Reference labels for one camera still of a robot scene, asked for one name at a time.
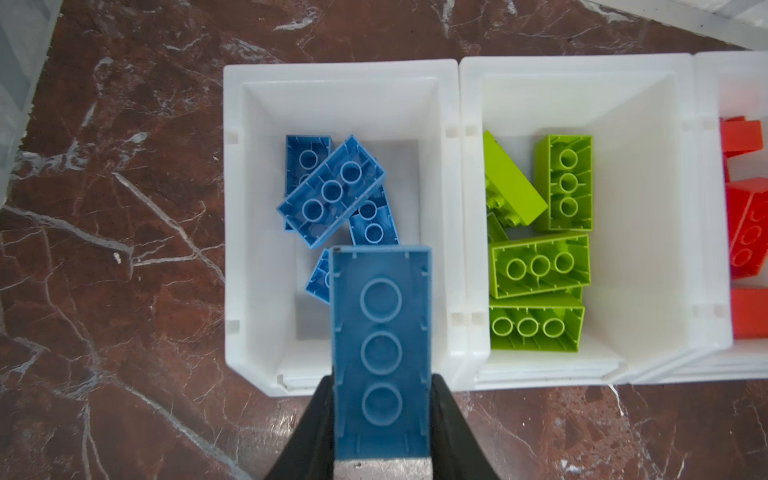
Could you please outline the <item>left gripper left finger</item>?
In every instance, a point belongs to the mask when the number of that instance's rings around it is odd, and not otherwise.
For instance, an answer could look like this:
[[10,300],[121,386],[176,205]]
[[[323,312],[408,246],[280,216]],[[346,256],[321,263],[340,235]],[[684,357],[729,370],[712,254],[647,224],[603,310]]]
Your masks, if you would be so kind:
[[324,376],[266,479],[334,477],[333,376]]

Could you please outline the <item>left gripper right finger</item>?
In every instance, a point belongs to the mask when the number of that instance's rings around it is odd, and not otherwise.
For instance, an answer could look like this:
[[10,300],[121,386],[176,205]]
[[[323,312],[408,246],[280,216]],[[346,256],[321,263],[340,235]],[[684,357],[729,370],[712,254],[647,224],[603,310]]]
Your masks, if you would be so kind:
[[443,377],[432,375],[431,461],[434,479],[498,479]]

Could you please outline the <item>blue lego brick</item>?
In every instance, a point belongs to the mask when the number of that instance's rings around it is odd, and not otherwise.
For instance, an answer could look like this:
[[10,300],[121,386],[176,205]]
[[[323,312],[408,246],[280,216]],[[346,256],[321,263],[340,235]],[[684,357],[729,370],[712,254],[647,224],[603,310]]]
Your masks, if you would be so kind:
[[324,249],[305,286],[305,291],[325,304],[330,300],[329,250]]
[[304,181],[333,151],[330,136],[287,135],[285,137],[285,196]]
[[330,251],[334,443],[339,460],[430,454],[432,251]]
[[321,247],[386,179],[363,144],[349,136],[277,207],[310,249]]
[[349,218],[354,245],[399,245],[400,240],[383,185]]

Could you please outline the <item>green lego brick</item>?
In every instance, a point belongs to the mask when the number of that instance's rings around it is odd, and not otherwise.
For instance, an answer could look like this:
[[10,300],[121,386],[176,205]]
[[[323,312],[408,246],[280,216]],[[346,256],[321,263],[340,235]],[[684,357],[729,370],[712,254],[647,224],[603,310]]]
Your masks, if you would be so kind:
[[489,299],[492,350],[578,352],[585,306],[565,292]]
[[534,147],[534,186],[546,201],[539,232],[594,228],[593,137],[546,135]]
[[488,253],[489,292],[494,299],[591,284],[590,239],[586,233],[491,242]]
[[531,225],[547,203],[494,136],[483,134],[486,207],[507,228]]
[[493,212],[487,213],[488,243],[508,241],[509,237],[498,218]]

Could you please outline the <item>red lego brick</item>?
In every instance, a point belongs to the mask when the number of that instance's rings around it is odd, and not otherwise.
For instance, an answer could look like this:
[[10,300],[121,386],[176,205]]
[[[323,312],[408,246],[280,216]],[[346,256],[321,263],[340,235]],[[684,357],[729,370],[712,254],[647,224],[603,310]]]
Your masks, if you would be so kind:
[[729,159],[763,149],[762,123],[737,116],[721,118],[719,125],[725,182],[729,183]]
[[736,340],[767,337],[767,296],[767,288],[731,289],[732,330]]
[[767,178],[726,184],[732,280],[760,273],[767,256]]

